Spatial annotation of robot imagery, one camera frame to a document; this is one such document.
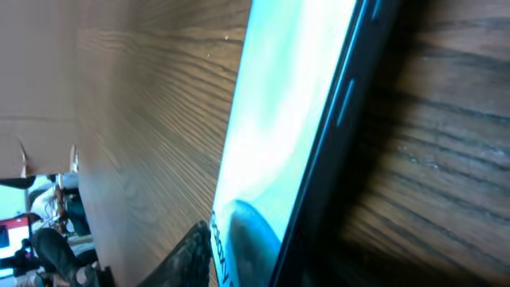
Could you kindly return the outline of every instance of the wooden surface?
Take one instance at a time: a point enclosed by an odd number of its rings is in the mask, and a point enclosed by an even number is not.
[[[337,231],[386,283],[510,285],[509,15],[507,1],[402,9],[347,168],[355,207]]]
[[[209,219],[248,12],[238,0],[80,1],[80,189],[118,286]]]
[[[375,75],[346,183],[356,205],[334,243],[392,283],[509,282],[510,2],[410,3]],[[80,0],[80,188],[118,286],[209,218],[248,12]]]

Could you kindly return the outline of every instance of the smartphone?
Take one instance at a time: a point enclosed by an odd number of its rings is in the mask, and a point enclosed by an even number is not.
[[[253,1],[210,220],[220,286],[300,282],[297,231],[317,234],[398,6]]]

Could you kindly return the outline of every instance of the person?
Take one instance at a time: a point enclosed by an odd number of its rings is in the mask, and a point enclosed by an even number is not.
[[[78,236],[89,235],[90,227],[78,190],[78,174],[48,175],[48,179],[53,186],[29,194],[30,212],[42,219],[43,226],[53,223],[58,215],[57,223],[62,234],[68,233],[66,222],[69,219]]]
[[[66,240],[50,228],[42,228],[33,236],[33,247],[48,274],[33,274],[15,287],[113,287],[112,278],[98,269],[96,263],[84,265]],[[166,258],[138,287],[209,285],[210,231],[207,223],[195,224]]]
[[[100,287],[97,264],[84,264],[56,230],[41,228],[32,239],[39,264],[46,273],[30,273],[16,287]]]
[[[0,269],[12,269],[15,277],[23,276],[30,270],[38,269],[40,266],[39,259],[26,251],[28,248],[30,248],[30,240],[25,238],[22,240],[22,247],[14,253],[14,256],[0,259]]]

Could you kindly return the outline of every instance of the dark fabric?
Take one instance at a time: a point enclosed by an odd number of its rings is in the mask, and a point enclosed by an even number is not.
[[[9,230],[7,229],[7,226],[0,225],[0,248],[5,248],[9,245]]]
[[[79,236],[90,234],[85,208],[80,199],[71,199],[67,202],[67,217],[73,223],[74,230]]]
[[[73,281],[82,266],[66,240],[54,229],[38,230],[33,236],[33,247],[46,272],[58,272],[67,282]]]
[[[41,279],[40,286],[53,286],[53,278],[49,274],[46,274],[46,273],[40,274],[40,273],[38,273],[37,275]]]
[[[13,257],[0,259],[0,269],[12,269],[15,277],[39,269],[39,266],[39,259],[32,258],[26,250],[18,250]]]
[[[80,190],[78,190],[77,187],[75,188],[62,188],[62,193],[64,193],[64,195],[79,195],[80,194]]]
[[[26,179],[0,179],[0,185],[19,189],[28,189],[32,186],[34,181],[35,176],[30,176]]]
[[[47,175],[46,178],[52,182],[52,183],[55,183],[57,181],[57,175],[56,174],[53,174],[53,175]]]
[[[82,266],[89,265],[98,261],[96,250],[87,250],[76,256],[80,260]]]

